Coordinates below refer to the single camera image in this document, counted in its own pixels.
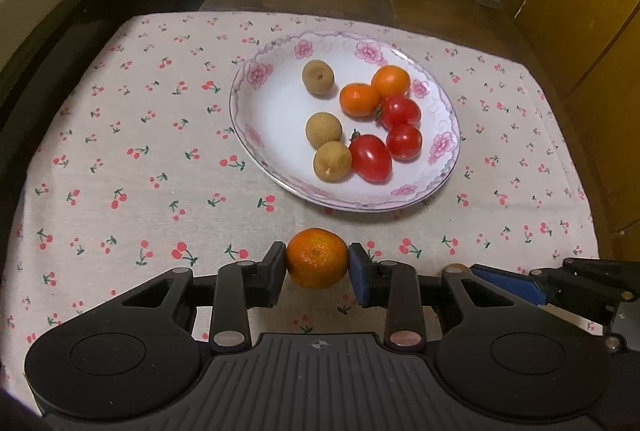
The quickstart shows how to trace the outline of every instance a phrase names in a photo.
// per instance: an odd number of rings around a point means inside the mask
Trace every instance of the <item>table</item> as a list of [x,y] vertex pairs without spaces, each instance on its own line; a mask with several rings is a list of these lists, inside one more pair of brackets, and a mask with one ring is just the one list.
[[[388,214],[335,212],[289,194],[250,162],[230,127],[230,84],[259,46],[305,30],[392,43],[444,87],[462,146],[435,196]],[[176,265],[206,275],[258,261],[273,241],[312,226],[422,274],[451,262],[527,273],[598,252],[556,119],[523,66],[329,18],[133,18],[96,56],[33,156],[2,283],[2,385],[34,407],[22,365],[47,329]],[[207,339],[209,315],[198,311],[194,337]],[[384,315],[356,305],[347,277],[324,291],[287,279],[277,308],[252,309],[250,321],[255,339],[261,331],[382,332]],[[428,326],[437,331],[433,316]]]

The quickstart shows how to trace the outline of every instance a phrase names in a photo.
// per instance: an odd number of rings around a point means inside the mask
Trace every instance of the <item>floral plate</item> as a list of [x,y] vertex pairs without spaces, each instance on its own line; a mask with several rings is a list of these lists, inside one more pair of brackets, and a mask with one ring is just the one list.
[[[315,97],[302,83],[302,69],[311,59],[334,70],[336,85],[328,96]],[[385,140],[386,131],[372,119],[342,112],[338,91],[349,83],[369,83],[387,64],[411,77],[410,97],[422,110],[422,152],[411,162],[394,161],[386,183],[372,184],[353,172],[337,183],[322,182],[305,136],[307,119],[316,112],[333,114],[347,143],[354,129]],[[390,45],[346,32],[304,32],[265,45],[239,68],[229,111],[246,152],[272,180],[300,198],[342,211],[386,212],[427,198],[447,179],[460,150],[456,113],[433,76]]]

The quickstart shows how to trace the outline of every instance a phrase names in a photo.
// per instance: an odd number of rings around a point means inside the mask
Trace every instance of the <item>tomato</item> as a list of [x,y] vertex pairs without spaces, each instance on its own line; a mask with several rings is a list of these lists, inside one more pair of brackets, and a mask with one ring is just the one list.
[[381,97],[403,96],[409,91],[411,79],[409,74],[398,66],[380,67],[371,78],[373,86]]
[[416,126],[421,118],[420,106],[405,96],[384,98],[378,107],[377,119],[388,130],[401,124]]
[[364,180],[384,182],[391,175],[391,155],[375,135],[361,135],[353,130],[351,135],[351,167]]
[[422,134],[411,124],[401,124],[386,135],[386,147],[393,158],[411,160],[422,148]]
[[378,91],[364,83],[351,83],[340,90],[340,107],[351,117],[366,117],[380,104]]

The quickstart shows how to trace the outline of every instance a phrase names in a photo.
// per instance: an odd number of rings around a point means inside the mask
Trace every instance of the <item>ribbed black surface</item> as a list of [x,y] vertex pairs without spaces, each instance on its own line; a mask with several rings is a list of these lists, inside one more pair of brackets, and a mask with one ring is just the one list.
[[[369,334],[266,334],[222,355],[188,395],[156,414],[120,423],[46,419],[59,431],[506,431],[452,399],[420,357],[383,350]],[[590,419],[541,425],[596,431]]]

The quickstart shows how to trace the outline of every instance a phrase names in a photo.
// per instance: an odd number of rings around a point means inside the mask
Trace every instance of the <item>plate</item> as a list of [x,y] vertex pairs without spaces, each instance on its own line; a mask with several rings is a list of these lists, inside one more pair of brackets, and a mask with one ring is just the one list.
[[[312,59],[334,70],[333,93],[318,98],[306,90],[302,69]],[[342,112],[338,93],[349,83],[369,83],[387,64],[411,77],[410,97],[422,110],[422,152],[411,162],[394,160],[392,175],[382,184],[354,172],[341,182],[321,181],[313,170],[315,150],[306,140],[306,121],[316,112],[329,112],[340,119],[344,142],[354,129],[384,141],[387,132],[375,121]],[[458,118],[433,76],[391,45],[350,32],[303,32],[265,45],[238,69],[229,112],[244,149],[272,180],[300,198],[342,211],[388,212],[424,200],[442,186],[460,150]]]

